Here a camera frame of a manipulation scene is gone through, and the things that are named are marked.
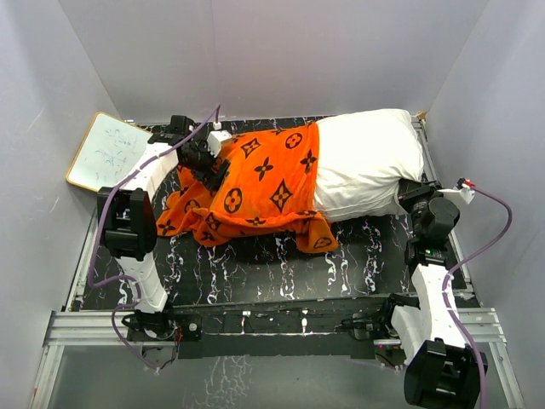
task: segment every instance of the white wall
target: white wall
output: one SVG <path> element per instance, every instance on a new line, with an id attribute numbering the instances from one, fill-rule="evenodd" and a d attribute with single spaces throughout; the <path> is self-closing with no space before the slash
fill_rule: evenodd
<path id="1" fill-rule="evenodd" d="M 471 178 L 513 206 L 511 232 L 469 268 L 479 299 L 498 310 L 529 408 L 545 401 L 544 44 L 545 2 L 490 1 L 428 114 L 442 181 Z M 504 221 L 477 197 L 458 228 L 466 255 Z"/>
<path id="2" fill-rule="evenodd" d="M 427 110 L 486 0 L 60 0 L 124 118 Z"/>
<path id="3" fill-rule="evenodd" d="M 95 206 L 64 174 L 116 111 L 56 0 L 0 0 L 0 38 L 0 407 L 23 408 Z"/>

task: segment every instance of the whiteboard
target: whiteboard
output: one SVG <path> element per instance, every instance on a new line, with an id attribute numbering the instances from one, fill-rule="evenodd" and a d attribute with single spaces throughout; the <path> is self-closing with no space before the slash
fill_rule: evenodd
<path id="1" fill-rule="evenodd" d="M 66 174 L 66 180 L 98 192 L 117 185 L 146 150 L 151 133 L 98 112 Z"/>

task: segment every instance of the white pillow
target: white pillow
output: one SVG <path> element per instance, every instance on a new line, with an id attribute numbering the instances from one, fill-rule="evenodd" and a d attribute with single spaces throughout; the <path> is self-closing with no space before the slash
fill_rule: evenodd
<path id="1" fill-rule="evenodd" d="M 420 181 L 422 147 L 400 109 L 356 112 L 318 121 L 314 209 L 328 222 L 404 214 L 399 179 Z"/>

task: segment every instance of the glass panel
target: glass panel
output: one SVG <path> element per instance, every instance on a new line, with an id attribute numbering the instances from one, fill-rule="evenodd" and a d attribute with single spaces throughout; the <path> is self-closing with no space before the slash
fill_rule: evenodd
<path id="1" fill-rule="evenodd" d="M 488 346 L 489 407 L 507 408 Z M 339 356 L 177 360 L 160 375 L 121 347 L 67 347 L 50 409 L 411 408 L 403 372 Z"/>

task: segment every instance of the black marble surface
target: black marble surface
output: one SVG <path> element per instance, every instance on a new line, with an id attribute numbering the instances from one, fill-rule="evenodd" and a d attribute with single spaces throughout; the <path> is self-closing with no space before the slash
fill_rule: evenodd
<path id="1" fill-rule="evenodd" d="M 282 118 L 225 122 L 233 134 L 273 128 L 288 129 L 319 118 Z M 179 189 L 175 171 L 163 181 L 153 199 L 156 216 L 168 195 Z M 301 253 L 295 237 L 277 233 L 233 239 L 207 248 L 191 234 L 159 238 L 156 264 L 174 305 L 225 302 L 263 302 L 327 297 L 360 297 L 414 289 L 404 265 L 404 246 L 410 237 L 407 216 L 360 217 L 332 227 L 339 248 L 325 254 Z M 101 248 L 95 281 L 120 274 L 117 263 Z M 465 288 L 455 274 L 455 289 Z M 125 283 L 99 290 L 85 289 L 83 302 L 72 310 L 113 309 L 131 300 Z"/>

